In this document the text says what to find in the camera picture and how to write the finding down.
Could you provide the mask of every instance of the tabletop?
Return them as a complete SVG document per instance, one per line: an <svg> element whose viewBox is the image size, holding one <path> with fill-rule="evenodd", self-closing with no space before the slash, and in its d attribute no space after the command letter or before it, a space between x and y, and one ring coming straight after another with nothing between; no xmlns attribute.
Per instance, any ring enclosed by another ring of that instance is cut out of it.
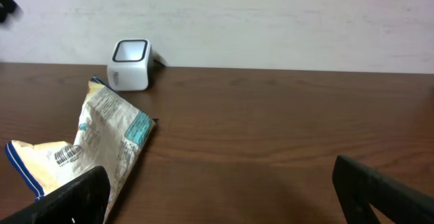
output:
<svg viewBox="0 0 434 224"><path fill-rule="evenodd" d="M104 66L0 63L0 146L73 142ZM122 92L159 119L109 223L345 223L346 154L434 196L434 75L168 67ZM0 219L34 195L0 153Z"/></svg>

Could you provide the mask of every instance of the food wrapper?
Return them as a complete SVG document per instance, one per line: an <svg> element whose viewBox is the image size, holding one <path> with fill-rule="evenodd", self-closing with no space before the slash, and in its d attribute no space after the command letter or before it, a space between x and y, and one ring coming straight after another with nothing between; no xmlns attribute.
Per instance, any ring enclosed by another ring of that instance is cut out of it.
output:
<svg viewBox="0 0 434 224"><path fill-rule="evenodd" d="M93 167L103 166L111 186L105 220L154 125L148 115L94 77L89 81L73 145L11 141L5 150L35 192L35 201Z"/></svg>

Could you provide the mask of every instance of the wall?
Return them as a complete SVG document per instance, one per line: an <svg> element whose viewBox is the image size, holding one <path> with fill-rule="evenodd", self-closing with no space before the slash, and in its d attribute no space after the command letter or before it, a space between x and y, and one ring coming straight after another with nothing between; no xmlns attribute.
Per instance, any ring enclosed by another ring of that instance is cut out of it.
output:
<svg viewBox="0 0 434 224"><path fill-rule="evenodd" d="M434 73L434 0L16 0L0 60L104 64L145 37L170 66Z"/></svg>

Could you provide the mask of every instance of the small white box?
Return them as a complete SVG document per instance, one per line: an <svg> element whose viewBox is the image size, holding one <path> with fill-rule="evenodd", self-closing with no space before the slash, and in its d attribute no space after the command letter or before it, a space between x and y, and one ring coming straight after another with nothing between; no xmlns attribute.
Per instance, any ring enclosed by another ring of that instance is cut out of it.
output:
<svg viewBox="0 0 434 224"><path fill-rule="evenodd" d="M117 91L144 90L153 66L151 43L146 39L126 39L116 43L107 65L108 84Z"/></svg>

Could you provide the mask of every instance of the barcode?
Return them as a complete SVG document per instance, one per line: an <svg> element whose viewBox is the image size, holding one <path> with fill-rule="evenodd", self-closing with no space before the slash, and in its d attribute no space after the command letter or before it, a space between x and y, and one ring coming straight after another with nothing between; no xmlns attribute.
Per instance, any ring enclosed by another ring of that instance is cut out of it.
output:
<svg viewBox="0 0 434 224"><path fill-rule="evenodd" d="M70 160L72 157L76 156L80 152L80 146L65 146L61 150L54 153L54 159L56 163L60 166L66 161Z"/></svg>

